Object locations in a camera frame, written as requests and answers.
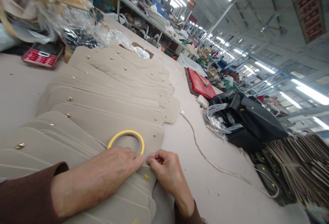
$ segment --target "hand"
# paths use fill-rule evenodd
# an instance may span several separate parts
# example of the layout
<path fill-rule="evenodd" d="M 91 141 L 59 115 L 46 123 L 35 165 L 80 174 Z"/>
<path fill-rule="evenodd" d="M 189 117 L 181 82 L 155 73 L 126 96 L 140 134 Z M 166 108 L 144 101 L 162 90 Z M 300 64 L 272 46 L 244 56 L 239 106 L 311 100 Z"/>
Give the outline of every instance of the hand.
<path fill-rule="evenodd" d="M 194 199 L 187 185 L 178 155 L 165 150 L 151 154 L 148 164 L 155 173 L 160 184 L 176 200 L 180 214 L 190 217 L 194 212 Z"/>
<path fill-rule="evenodd" d="M 145 162 L 130 148 L 113 147 L 90 161 L 56 175 L 51 197 L 58 217 L 69 217 L 110 198 Z"/>

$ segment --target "calculator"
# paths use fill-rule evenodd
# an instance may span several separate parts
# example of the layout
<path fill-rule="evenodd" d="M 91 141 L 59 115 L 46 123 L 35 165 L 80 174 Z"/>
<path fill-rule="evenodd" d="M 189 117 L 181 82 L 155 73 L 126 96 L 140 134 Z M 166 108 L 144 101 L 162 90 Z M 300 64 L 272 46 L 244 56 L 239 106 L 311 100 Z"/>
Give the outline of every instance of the calculator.
<path fill-rule="evenodd" d="M 26 63 L 54 68 L 63 50 L 63 45 L 58 43 L 48 42 L 46 44 L 41 44 L 36 42 L 27 53 L 23 55 L 22 59 Z"/>

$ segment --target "masking tape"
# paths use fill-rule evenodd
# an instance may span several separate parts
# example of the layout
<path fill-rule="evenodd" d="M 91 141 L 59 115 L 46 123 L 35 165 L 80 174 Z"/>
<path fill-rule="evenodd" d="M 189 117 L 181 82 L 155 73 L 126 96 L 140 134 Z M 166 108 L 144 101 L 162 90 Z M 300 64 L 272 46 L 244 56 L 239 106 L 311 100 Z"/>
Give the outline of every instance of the masking tape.
<path fill-rule="evenodd" d="M 139 155 L 142 155 L 144 153 L 144 147 L 145 147 L 145 144 L 144 144 L 144 139 L 143 137 L 136 131 L 134 130 L 125 130 L 125 131 L 122 131 L 122 132 L 119 132 L 117 133 L 110 141 L 107 149 L 111 148 L 113 143 L 120 137 L 124 136 L 124 135 L 132 135 L 134 137 L 137 138 L 137 140 L 139 141 L 139 147 L 140 147 L 140 150 L 139 150 L 139 153 L 137 154 L 137 156 Z"/>

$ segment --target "black handbag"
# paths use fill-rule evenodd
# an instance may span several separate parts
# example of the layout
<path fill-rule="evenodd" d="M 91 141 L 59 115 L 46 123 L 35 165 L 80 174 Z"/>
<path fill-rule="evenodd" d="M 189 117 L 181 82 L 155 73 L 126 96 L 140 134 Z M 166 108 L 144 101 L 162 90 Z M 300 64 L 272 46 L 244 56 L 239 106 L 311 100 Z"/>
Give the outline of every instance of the black handbag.
<path fill-rule="evenodd" d="M 209 106 L 227 103 L 228 108 L 218 111 L 216 115 L 224 120 L 226 127 L 234 125 L 229 119 L 243 127 L 227 134 L 228 141 L 245 151 L 260 151 L 266 142 L 281 139 L 288 133 L 276 117 L 262 105 L 247 98 L 243 93 L 225 92 L 213 97 Z"/>

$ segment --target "power cord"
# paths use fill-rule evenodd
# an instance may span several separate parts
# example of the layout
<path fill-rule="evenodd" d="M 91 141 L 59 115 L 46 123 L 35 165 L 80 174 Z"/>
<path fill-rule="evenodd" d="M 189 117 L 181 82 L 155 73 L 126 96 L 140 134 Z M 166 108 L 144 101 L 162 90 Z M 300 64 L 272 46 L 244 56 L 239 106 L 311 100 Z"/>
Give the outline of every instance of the power cord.
<path fill-rule="evenodd" d="M 258 186 L 256 186 L 256 185 L 254 185 L 253 183 L 251 183 L 251 182 L 250 182 L 248 179 L 246 179 L 245 177 L 243 177 L 243 176 L 241 176 L 241 175 L 239 175 L 239 174 L 237 174 L 237 173 L 230 172 L 230 171 L 227 171 L 227 170 L 225 170 L 225 169 L 222 169 L 222 168 L 216 166 L 215 164 L 213 164 L 211 161 L 209 161 L 208 158 L 202 153 L 202 151 L 201 151 L 201 149 L 200 149 L 200 147 L 199 147 L 199 145 L 198 145 L 198 143 L 197 143 L 197 141 L 196 141 L 195 130 L 194 130 L 194 128 L 193 128 L 191 122 L 188 120 L 188 118 L 187 118 L 187 116 L 186 116 L 186 114 L 184 113 L 183 110 L 180 111 L 180 114 L 181 114 L 181 115 L 184 117 L 184 119 L 186 119 L 186 121 L 190 124 L 190 126 L 191 126 L 191 128 L 192 128 L 192 131 L 193 131 L 193 136 L 194 136 L 194 142 L 195 142 L 195 145 L 197 146 L 197 148 L 198 148 L 198 150 L 200 151 L 201 155 L 202 155 L 202 156 L 205 158 L 205 160 L 206 160 L 210 165 L 212 165 L 216 170 L 220 171 L 221 173 L 225 173 L 225 174 L 227 174 L 227 175 L 230 175 L 230 176 L 233 176 L 233 177 L 236 177 L 236 178 L 239 178 L 239 179 L 243 180 L 244 182 L 246 182 L 247 184 L 251 185 L 252 187 L 255 187 L 255 188 L 256 188 L 257 190 L 259 190 L 261 193 L 263 193 L 264 195 L 266 195 L 266 196 L 268 196 L 268 197 L 270 197 L 270 198 L 276 198 L 276 197 L 279 195 L 280 190 L 279 190 L 278 186 L 276 186 L 277 189 L 278 189 L 278 191 L 277 191 L 273 196 L 271 196 L 271 195 L 268 194 L 268 192 L 266 192 L 266 191 L 260 189 Z M 246 157 L 246 155 L 245 155 L 245 151 L 244 151 L 242 148 L 239 148 L 239 151 L 240 151 L 240 153 L 243 154 L 243 156 L 244 156 L 245 159 L 247 160 L 247 157 Z M 260 171 L 260 170 L 258 170 L 258 169 L 255 169 L 254 166 L 251 165 L 250 162 L 249 162 L 248 160 L 247 160 L 247 162 L 248 162 L 248 164 L 249 164 L 249 165 L 250 165 L 255 171 L 258 171 L 258 172 L 262 173 L 262 174 L 265 175 L 265 176 L 266 176 L 266 177 L 267 177 L 267 178 L 268 178 L 273 184 L 275 184 L 275 182 L 273 182 L 273 180 L 270 179 L 270 177 L 268 177 L 265 173 L 263 173 L 262 171 Z"/>

